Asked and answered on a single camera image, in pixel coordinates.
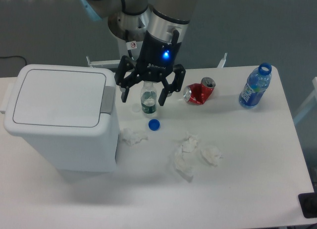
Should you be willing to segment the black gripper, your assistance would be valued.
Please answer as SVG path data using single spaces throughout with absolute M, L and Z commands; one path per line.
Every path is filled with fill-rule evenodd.
M 137 61 L 126 55 L 121 57 L 114 78 L 121 89 L 122 102 L 127 101 L 130 88 L 141 81 L 162 82 L 163 89 L 158 99 L 160 106 L 164 106 L 166 98 L 173 92 L 181 91 L 186 70 L 181 64 L 174 65 L 181 46 L 178 39 L 178 31 L 172 32 L 169 42 L 162 41 L 146 32 Z M 174 79 L 169 84 L 166 76 L 172 71 Z

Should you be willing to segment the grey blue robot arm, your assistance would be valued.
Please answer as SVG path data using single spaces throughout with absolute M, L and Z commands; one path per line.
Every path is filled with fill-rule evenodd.
M 108 19 L 117 40 L 125 42 L 115 73 L 125 102 L 129 90 L 145 81 L 162 83 L 158 102 L 181 90 L 185 69 L 175 64 L 198 0 L 81 0 L 92 20 Z

